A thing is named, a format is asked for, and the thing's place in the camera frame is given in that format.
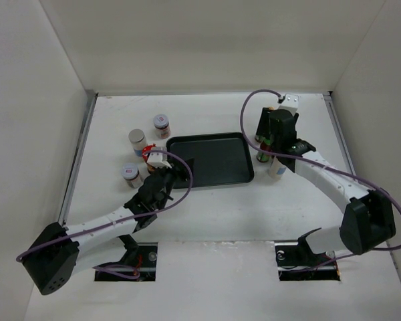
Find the silver lid white jar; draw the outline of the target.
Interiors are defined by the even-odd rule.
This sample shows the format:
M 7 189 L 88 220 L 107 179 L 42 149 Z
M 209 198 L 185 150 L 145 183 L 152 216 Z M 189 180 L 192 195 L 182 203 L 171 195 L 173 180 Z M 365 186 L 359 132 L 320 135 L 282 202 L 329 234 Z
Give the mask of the silver lid white jar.
M 141 157 L 143 149 L 148 145 L 145 134 L 140 129 L 131 130 L 128 139 L 136 156 Z

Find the red lid sauce jar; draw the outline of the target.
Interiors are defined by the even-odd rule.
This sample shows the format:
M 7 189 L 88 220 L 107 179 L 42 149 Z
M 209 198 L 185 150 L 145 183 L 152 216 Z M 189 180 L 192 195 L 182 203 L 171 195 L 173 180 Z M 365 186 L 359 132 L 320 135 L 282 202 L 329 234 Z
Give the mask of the red lid sauce jar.
M 141 155 L 146 164 L 148 163 L 148 157 L 149 157 L 150 151 L 153 150 L 154 148 L 156 148 L 156 145 L 150 144 L 150 145 L 145 146 L 142 149 Z

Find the yellow cap chili bottle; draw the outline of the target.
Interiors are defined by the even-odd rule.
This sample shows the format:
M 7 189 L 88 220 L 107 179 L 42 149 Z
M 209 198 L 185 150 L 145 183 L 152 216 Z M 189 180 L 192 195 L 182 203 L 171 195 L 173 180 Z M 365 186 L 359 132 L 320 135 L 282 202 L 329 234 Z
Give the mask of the yellow cap chili bottle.
M 256 159 L 260 163 L 267 163 L 271 158 L 269 152 L 270 152 L 269 146 L 266 146 L 266 148 L 261 148 L 260 151 L 257 153 Z

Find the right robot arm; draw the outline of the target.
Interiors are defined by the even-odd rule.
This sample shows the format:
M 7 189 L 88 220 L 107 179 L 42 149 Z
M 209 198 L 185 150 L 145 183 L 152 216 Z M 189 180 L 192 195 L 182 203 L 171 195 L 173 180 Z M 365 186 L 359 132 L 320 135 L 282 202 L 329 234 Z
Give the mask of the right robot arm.
M 313 264 L 321 253 L 348 250 L 362 255 L 396 234 L 391 201 L 357 179 L 335 173 L 316 148 L 297 137 L 298 115 L 286 109 L 264 108 L 257 136 L 269 139 L 275 159 L 303 177 L 331 199 L 342 212 L 339 226 L 319 228 L 305 235 L 296 249 L 298 260 Z

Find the white lid jar front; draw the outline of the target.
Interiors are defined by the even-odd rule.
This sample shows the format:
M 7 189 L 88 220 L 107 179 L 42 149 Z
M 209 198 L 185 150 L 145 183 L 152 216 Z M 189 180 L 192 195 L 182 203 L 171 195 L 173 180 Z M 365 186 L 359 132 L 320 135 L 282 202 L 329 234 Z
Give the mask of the white lid jar front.
M 134 163 L 127 163 L 123 165 L 121 174 L 123 179 L 126 181 L 128 186 L 136 189 L 141 187 L 143 184 L 142 177 L 140 175 L 140 171 L 138 166 Z

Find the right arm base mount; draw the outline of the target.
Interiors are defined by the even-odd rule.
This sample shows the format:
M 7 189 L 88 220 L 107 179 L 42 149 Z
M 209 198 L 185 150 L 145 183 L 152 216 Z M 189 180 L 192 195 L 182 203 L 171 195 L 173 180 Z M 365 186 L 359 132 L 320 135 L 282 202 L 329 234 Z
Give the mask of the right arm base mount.
M 340 281 L 337 263 L 329 262 L 334 253 L 315 254 L 308 246 L 306 238 L 315 231 L 318 229 L 305 233 L 297 240 L 275 242 L 275 260 L 280 281 Z

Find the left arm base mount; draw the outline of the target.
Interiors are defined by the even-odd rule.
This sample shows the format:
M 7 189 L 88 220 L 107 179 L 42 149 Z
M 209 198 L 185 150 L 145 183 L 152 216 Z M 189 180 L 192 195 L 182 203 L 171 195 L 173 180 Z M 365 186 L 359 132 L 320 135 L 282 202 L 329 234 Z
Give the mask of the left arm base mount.
M 119 260 L 109 261 L 100 265 L 106 273 L 96 270 L 95 282 L 154 282 L 156 280 L 156 264 L 158 260 L 157 243 L 137 243 L 130 235 L 122 235 L 119 240 L 124 253 Z

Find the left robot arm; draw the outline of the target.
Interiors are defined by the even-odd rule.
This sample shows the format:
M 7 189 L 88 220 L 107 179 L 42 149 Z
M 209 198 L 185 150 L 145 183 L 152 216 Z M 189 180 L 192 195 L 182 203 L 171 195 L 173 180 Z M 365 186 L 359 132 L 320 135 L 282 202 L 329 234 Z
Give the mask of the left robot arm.
M 137 193 L 121 207 L 78 225 L 50 223 L 30 248 L 17 256 L 39 293 L 62 288 L 83 270 L 109 274 L 113 280 L 135 281 L 142 276 L 146 258 L 133 235 L 168 210 L 171 192 L 179 181 L 193 183 L 194 159 L 173 155 L 167 167 L 156 169 Z

